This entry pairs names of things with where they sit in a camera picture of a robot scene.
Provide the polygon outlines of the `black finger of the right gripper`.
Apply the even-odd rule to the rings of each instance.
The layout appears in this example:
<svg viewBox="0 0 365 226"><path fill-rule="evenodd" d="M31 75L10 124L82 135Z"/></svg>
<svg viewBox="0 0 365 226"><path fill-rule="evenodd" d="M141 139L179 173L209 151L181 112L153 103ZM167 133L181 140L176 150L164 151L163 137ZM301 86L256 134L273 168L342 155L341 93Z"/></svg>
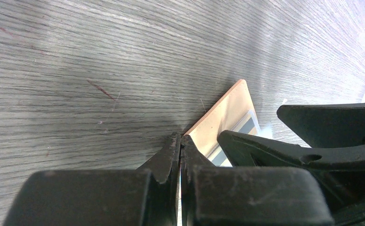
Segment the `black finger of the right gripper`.
<svg viewBox="0 0 365 226"><path fill-rule="evenodd" d="M282 105L277 116L313 148L365 145L365 103Z"/></svg>
<svg viewBox="0 0 365 226"><path fill-rule="evenodd" d="M233 166L307 170L317 180L331 211L365 201L365 145L307 148L229 130L217 141Z"/></svg>

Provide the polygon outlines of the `beige leather card holder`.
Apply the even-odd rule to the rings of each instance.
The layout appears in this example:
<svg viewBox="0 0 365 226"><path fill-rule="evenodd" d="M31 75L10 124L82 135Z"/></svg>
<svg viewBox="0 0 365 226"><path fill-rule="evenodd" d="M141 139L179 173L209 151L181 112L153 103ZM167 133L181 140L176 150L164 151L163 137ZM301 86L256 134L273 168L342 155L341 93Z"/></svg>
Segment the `beige leather card holder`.
<svg viewBox="0 0 365 226"><path fill-rule="evenodd" d="M199 152L217 167L231 167L217 142L224 130L272 139L272 126L261 128L249 93L247 82L238 80L185 133L192 138Z"/></svg>

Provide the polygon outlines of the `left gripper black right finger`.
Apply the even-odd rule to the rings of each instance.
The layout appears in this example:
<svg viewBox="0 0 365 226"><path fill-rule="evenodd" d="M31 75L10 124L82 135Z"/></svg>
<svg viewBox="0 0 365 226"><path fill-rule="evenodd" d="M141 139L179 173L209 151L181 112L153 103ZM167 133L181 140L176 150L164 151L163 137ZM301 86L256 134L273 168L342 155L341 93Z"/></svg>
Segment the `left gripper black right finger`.
<svg viewBox="0 0 365 226"><path fill-rule="evenodd" d="M184 226L332 226L320 186L293 167L216 167L181 141Z"/></svg>

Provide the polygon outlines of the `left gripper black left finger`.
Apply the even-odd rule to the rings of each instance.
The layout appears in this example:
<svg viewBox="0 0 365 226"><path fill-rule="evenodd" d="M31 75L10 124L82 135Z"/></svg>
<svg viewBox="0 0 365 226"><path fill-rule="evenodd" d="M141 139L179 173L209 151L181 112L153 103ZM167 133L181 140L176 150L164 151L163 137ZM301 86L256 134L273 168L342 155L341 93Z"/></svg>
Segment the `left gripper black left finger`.
<svg viewBox="0 0 365 226"><path fill-rule="evenodd" d="M137 169L46 170L23 184L6 226L175 226L181 136Z"/></svg>

